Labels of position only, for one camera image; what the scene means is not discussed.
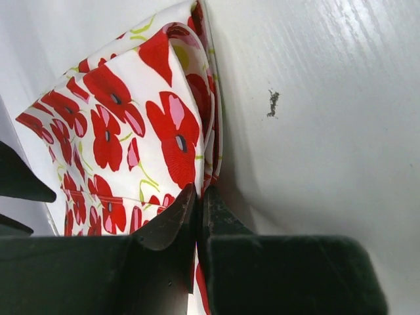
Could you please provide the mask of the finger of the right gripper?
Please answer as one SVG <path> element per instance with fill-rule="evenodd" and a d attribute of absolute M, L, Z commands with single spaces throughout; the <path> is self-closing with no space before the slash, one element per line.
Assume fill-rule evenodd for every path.
<path fill-rule="evenodd" d="M 0 214 L 0 236 L 31 236 L 33 230 L 10 217 Z"/>
<path fill-rule="evenodd" d="M 56 193 L 4 142 L 1 142 L 1 196 L 42 202 L 56 200 Z"/>

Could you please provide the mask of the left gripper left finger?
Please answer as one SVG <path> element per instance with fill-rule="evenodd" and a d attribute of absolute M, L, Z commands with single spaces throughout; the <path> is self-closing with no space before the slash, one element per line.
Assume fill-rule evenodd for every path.
<path fill-rule="evenodd" d="M 196 189 L 127 236 L 1 236 L 2 314 L 186 314 Z"/>

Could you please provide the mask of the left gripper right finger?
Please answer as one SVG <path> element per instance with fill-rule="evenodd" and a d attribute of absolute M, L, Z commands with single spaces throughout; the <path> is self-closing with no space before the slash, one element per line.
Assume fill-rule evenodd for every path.
<path fill-rule="evenodd" d="M 387 314 L 368 252 L 344 236 L 262 236 L 209 187 L 199 232 L 209 314 Z"/>

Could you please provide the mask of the red poppy print skirt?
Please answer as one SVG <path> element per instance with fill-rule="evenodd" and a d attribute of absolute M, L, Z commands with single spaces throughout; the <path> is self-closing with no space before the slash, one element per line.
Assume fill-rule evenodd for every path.
<path fill-rule="evenodd" d="M 221 94 L 205 5 L 185 1 L 70 68 L 16 118 L 45 144 L 67 238 L 123 236 L 219 177 Z"/>

